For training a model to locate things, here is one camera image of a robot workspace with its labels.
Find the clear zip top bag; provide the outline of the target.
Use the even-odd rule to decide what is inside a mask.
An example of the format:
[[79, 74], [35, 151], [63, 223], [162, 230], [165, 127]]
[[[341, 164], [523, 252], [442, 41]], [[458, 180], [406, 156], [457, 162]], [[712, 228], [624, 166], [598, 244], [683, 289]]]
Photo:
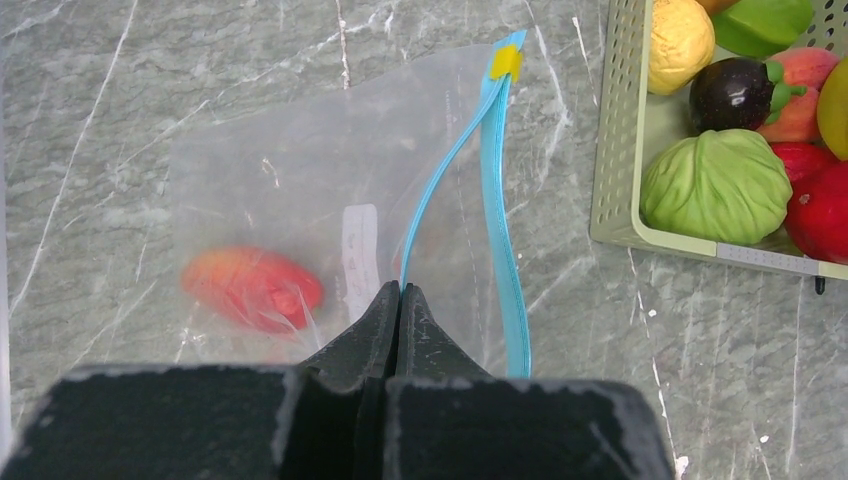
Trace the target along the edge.
[[[444, 50], [367, 81], [196, 131], [172, 148], [185, 361], [295, 363], [340, 336], [388, 282], [426, 296], [461, 353], [527, 377], [532, 347], [503, 186], [526, 34]], [[321, 281], [303, 330], [270, 334], [180, 286], [200, 253], [254, 246]]]

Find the red orange mango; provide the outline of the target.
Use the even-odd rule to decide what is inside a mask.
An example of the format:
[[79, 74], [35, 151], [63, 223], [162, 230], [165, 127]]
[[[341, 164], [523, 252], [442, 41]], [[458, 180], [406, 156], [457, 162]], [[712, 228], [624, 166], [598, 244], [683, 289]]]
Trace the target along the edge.
[[308, 316], [324, 300], [316, 275], [282, 254], [254, 246], [200, 253], [183, 268], [180, 286], [202, 306], [270, 334], [305, 329]]

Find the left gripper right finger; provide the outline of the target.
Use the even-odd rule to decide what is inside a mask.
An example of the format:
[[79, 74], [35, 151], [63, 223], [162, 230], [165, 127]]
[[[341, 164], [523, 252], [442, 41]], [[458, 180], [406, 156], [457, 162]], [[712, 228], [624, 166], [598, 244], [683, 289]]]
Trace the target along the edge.
[[672, 479], [656, 416], [597, 379], [395, 376], [387, 479]]

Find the dark mangosteen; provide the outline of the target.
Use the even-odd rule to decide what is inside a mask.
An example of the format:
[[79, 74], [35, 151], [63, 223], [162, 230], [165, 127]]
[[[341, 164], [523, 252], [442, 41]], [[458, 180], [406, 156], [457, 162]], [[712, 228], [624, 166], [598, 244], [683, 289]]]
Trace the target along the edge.
[[776, 122], [795, 96], [807, 93], [804, 85], [784, 79], [777, 61], [733, 57], [716, 61], [693, 78], [689, 113], [699, 132], [729, 129], [757, 130]]

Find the yellow green starfruit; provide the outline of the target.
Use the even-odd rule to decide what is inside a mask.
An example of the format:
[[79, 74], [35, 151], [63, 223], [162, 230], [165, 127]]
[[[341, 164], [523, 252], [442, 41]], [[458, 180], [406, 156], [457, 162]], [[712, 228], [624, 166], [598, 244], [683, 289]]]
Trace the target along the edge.
[[843, 58], [820, 90], [817, 125], [824, 144], [841, 161], [847, 160], [847, 58]]

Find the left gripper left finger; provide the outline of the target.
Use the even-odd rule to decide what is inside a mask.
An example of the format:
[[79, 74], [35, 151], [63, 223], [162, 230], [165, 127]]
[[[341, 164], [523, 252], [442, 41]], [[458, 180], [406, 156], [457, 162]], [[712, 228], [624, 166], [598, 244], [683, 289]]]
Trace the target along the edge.
[[45, 395], [5, 479], [277, 479], [315, 370], [102, 364]]

